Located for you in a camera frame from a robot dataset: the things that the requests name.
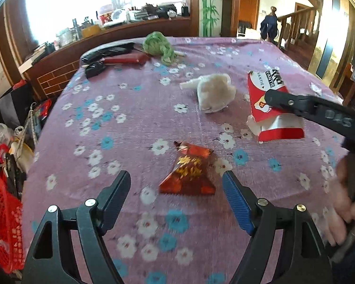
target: table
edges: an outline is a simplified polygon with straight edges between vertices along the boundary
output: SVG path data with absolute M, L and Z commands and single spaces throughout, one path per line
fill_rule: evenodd
M 77 207 L 110 185 L 120 169 L 130 173 L 132 185 L 104 240 L 125 283 L 230 281 L 249 236 L 239 228 L 222 191 L 226 169 L 257 197 L 290 208 L 302 203 L 317 221 L 326 180 L 346 153 L 340 147 L 343 138 L 305 121 L 304 139 L 261 144 L 246 126 L 246 75 L 278 67 L 293 94 L 314 94 L 313 82 L 324 97 L 334 98 L 330 89 L 268 42 L 169 40 L 187 53 L 170 67 L 153 58 L 144 66 L 108 67 L 90 80 L 82 68 L 72 77 L 46 122 L 25 183 L 25 249 L 48 206 Z M 196 92 L 180 90 L 179 83 L 211 73 L 228 73 L 237 95 L 222 112 L 204 114 Z M 208 169 L 217 187 L 214 196 L 158 194 L 177 154 L 173 142 L 181 140 L 214 150 Z M 77 244 L 77 234 L 73 238 Z M 272 277 L 280 238 L 277 234 L 264 282 Z M 82 279 L 89 283 L 81 249 L 76 253 Z

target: green cloth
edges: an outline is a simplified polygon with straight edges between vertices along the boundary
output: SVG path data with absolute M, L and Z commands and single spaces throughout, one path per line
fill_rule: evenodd
M 143 50 L 152 56 L 162 56 L 164 65 L 171 65 L 175 59 L 174 48 L 160 32 L 152 32 L 143 42 Z

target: wooden door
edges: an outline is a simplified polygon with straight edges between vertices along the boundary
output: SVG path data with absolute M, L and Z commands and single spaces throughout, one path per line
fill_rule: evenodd
M 259 0 L 241 0 L 239 8 L 239 21 L 250 22 L 257 30 L 259 15 Z

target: blue gripper pad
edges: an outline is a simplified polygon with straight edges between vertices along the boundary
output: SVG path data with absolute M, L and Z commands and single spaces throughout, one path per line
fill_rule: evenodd
M 252 235 L 255 226 L 250 220 L 250 207 L 229 172 L 225 172 L 222 176 L 222 186 L 239 226 L 249 235 Z

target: red candy wrapper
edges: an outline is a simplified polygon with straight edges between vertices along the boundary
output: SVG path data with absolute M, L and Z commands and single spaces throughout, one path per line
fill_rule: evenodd
M 187 142 L 174 142 L 177 157 L 172 172 L 159 185 L 160 193 L 212 195 L 216 187 L 206 176 L 209 148 Z

